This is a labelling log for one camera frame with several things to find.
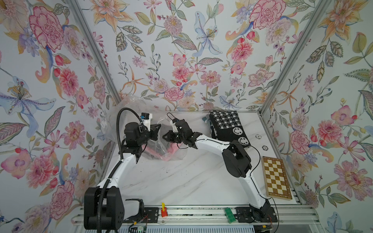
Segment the black smiley knitted blanket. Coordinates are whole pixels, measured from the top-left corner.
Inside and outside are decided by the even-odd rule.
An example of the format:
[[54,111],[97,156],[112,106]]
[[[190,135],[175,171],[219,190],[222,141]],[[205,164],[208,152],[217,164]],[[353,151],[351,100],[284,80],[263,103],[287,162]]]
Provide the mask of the black smiley knitted blanket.
[[244,148],[251,146],[237,111],[210,111],[209,120],[213,139],[225,142],[236,140]]

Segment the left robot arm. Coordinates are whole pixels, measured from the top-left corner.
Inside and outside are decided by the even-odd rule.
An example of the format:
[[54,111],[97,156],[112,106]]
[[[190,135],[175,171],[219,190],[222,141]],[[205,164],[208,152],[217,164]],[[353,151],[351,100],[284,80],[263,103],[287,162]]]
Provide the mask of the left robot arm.
[[117,232],[122,224],[132,219],[144,218],[145,207],[141,199],[124,199],[119,185],[138,163],[147,143],[158,139],[160,124],[150,124],[147,120],[140,124],[130,122],[125,125],[125,139],[117,136],[119,159],[109,175],[96,187],[90,187],[84,195],[84,228]]

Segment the red yellow clamp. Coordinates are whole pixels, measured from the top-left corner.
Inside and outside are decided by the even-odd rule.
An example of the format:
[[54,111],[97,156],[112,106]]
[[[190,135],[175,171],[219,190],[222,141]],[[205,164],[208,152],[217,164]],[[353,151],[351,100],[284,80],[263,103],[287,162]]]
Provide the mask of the red yellow clamp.
[[167,208],[166,208],[166,205],[164,203],[162,203],[162,207],[161,207],[161,216],[162,217],[167,217],[168,216]]

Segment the left aluminium corner post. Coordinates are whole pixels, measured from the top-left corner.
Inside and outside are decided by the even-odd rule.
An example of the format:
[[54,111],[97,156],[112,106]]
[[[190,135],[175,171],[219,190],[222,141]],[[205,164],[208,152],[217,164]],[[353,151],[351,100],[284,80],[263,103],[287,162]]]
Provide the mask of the left aluminium corner post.
[[121,102],[121,97],[120,97],[120,95],[119,95],[119,93],[118,93],[118,91],[117,91],[117,89],[114,85],[114,82],[112,80],[109,69],[108,69],[108,67],[105,63],[105,60],[101,55],[101,50],[100,50],[98,44],[96,43],[96,40],[93,36],[93,33],[92,33],[92,31],[91,31],[91,29],[90,29],[90,27],[89,27],[89,25],[88,25],[88,23],[85,19],[85,16],[83,14],[83,10],[80,7],[78,1],[67,0],[67,4],[68,4],[71,12],[73,13],[75,20],[77,21],[77,24],[82,29],[83,36],[84,36],[89,48],[91,49],[94,61],[96,62],[98,68],[100,69],[100,71],[103,74],[103,78],[106,81],[106,84],[108,86],[108,89],[109,89],[110,93],[112,94],[112,97],[114,99],[114,103],[116,104],[116,106],[118,106],[118,104]]

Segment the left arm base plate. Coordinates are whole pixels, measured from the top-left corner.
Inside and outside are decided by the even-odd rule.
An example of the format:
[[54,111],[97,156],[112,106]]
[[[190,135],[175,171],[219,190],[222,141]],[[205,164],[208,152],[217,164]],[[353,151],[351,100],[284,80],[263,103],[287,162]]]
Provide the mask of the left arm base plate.
[[123,224],[132,224],[135,222],[145,221],[145,223],[158,223],[158,218],[160,217],[159,207],[145,207],[140,210],[140,213],[136,216],[131,216],[125,219]]

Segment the pink folded blanket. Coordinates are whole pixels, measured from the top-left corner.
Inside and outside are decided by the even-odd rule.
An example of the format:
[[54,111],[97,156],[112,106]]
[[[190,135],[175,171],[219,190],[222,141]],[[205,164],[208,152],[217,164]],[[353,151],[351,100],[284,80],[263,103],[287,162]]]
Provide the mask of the pink folded blanket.
[[166,143],[166,146],[162,143],[150,142],[145,148],[145,155],[149,159],[170,161],[175,159],[179,148],[176,143]]

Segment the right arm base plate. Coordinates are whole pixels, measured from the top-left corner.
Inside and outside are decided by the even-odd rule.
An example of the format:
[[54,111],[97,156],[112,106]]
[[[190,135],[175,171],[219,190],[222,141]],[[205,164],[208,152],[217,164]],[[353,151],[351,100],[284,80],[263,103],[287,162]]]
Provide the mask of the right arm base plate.
[[276,211],[272,207],[262,210],[244,206],[236,207],[235,211],[239,223],[278,223]]

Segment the grey fuzzy blanket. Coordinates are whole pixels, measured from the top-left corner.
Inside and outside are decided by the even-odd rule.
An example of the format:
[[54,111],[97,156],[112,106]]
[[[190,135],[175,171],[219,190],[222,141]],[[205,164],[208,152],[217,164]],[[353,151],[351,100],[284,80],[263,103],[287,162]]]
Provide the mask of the grey fuzzy blanket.
[[168,153],[171,153],[172,146],[171,143],[162,138],[157,141],[149,140],[146,151],[151,155],[166,156]]

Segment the green block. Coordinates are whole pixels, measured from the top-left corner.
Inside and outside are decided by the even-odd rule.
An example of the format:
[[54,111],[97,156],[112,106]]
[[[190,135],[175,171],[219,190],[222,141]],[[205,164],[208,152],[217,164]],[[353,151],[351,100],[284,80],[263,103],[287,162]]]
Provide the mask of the green block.
[[226,216],[227,221],[228,221],[229,224],[236,222],[236,217],[233,214],[231,208],[228,208],[228,207],[224,208],[224,214],[225,214],[225,216]]

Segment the aluminium front rail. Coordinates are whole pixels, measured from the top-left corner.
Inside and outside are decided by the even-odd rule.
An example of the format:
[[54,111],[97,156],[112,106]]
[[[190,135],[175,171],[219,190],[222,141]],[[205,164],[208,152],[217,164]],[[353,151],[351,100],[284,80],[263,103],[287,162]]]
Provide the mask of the aluminium front rail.
[[[224,214],[224,208],[231,208],[236,217],[236,207],[248,205],[167,205],[167,217],[161,216],[160,205],[145,207],[159,207],[158,223],[152,225],[229,225]],[[249,223],[249,224],[280,224],[280,225],[317,225],[320,223],[316,211],[309,205],[272,205],[276,208],[278,223]],[[233,225],[240,224],[236,217]]]

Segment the wooden chessboard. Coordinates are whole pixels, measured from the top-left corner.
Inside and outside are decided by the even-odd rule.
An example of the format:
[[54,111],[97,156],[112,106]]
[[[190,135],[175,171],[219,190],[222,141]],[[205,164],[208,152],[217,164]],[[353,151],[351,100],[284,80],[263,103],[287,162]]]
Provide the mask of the wooden chessboard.
[[292,192],[283,161],[278,158],[263,156],[261,162],[267,196],[292,200]]

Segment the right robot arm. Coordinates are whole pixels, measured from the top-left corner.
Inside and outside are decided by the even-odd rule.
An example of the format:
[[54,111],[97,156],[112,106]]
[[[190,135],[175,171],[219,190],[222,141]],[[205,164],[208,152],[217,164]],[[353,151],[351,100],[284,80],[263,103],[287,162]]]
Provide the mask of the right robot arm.
[[194,132],[185,120],[173,120],[172,128],[163,135],[164,140],[176,144],[182,143],[196,150],[206,150],[222,157],[228,173],[241,183],[252,212],[261,218],[276,214],[276,208],[271,206],[269,199],[265,198],[256,186],[251,158],[237,140],[225,142]]

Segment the right aluminium corner post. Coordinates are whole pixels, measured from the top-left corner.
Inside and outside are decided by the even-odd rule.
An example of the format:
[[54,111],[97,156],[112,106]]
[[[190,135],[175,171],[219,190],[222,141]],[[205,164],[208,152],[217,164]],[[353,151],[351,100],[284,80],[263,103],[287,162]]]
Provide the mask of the right aluminium corner post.
[[322,0],[319,1],[317,6],[315,7],[314,13],[311,15],[310,20],[308,21],[303,35],[300,37],[298,42],[296,43],[294,49],[290,53],[288,57],[288,61],[285,63],[284,68],[280,72],[279,77],[277,78],[275,85],[273,86],[272,90],[270,91],[265,103],[262,105],[260,111],[258,113],[260,116],[263,116],[270,108],[271,103],[275,99],[277,92],[279,91],[281,85],[287,78],[288,73],[291,71],[293,65],[295,65],[298,57],[300,56],[302,50],[306,47],[312,33],[317,28],[317,24],[321,20],[322,16],[326,12],[328,6],[330,5],[329,1]]

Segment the clear plastic vacuum bag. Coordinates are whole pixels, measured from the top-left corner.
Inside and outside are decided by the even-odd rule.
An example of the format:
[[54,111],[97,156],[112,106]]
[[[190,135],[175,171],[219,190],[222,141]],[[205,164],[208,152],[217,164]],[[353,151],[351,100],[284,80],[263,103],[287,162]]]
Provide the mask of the clear plastic vacuum bag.
[[[158,132],[158,140],[162,138],[169,130],[172,130],[170,125],[170,119],[167,118],[166,112],[159,110],[155,107],[152,107],[145,103],[145,100],[138,98],[136,96],[128,96],[122,100],[118,106],[113,107],[108,113],[104,116],[104,119],[101,120],[99,126],[104,136],[116,142],[117,145],[120,145],[121,141],[125,139],[125,125],[127,123],[136,122],[140,125],[142,124],[141,114],[142,113],[151,113],[153,118],[151,120],[152,124],[160,124],[161,128]],[[177,144],[179,151],[176,154],[175,159],[170,161],[183,160],[186,156],[186,149],[184,149],[184,144]],[[149,159],[145,153],[141,155],[148,160]]]

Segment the aluminium corner post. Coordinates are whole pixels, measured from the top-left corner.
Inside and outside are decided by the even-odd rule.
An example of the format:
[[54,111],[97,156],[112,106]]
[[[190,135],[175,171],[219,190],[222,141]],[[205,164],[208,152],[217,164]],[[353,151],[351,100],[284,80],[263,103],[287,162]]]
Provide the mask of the aluminium corner post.
[[263,116],[270,108],[271,103],[275,99],[277,92],[279,91],[281,85],[287,78],[288,73],[291,71],[293,65],[295,65],[298,57],[300,56],[302,50],[306,47],[312,33],[317,28],[317,24],[321,20],[322,16],[326,12],[328,6],[330,5],[329,1],[322,0],[319,1],[317,6],[315,7],[314,13],[311,15],[310,20],[308,21],[303,35],[300,37],[298,42],[296,43],[294,49],[290,53],[288,57],[288,61],[285,63],[284,68],[280,72],[279,77],[277,78],[275,85],[273,86],[272,90],[270,91],[265,103],[262,105],[260,111],[258,113],[260,116]]
[[85,19],[85,16],[83,14],[83,10],[80,7],[78,1],[67,0],[67,4],[68,4],[71,12],[73,13],[75,20],[77,21],[77,24],[82,29],[83,36],[84,36],[89,48],[91,49],[94,61],[96,62],[98,68],[100,69],[100,71],[103,74],[103,78],[106,81],[106,84],[108,86],[108,89],[109,89],[110,93],[112,94],[112,97],[114,99],[114,103],[116,104],[116,106],[118,106],[118,104],[121,102],[121,97],[120,97],[120,95],[119,95],[119,93],[118,93],[118,91],[117,91],[117,89],[114,85],[114,82],[112,80],[109,69],[108,69],[108,67],[105,63],[105,60],[101,55],[101,50],[100,50],[98,44],[96,43],[96,40],[93,36],[93,33],[92,33],[92,31],[91,31],[91,29],[90,29],[90,27],[89,27],[89,25],[88,25],[88,23]]

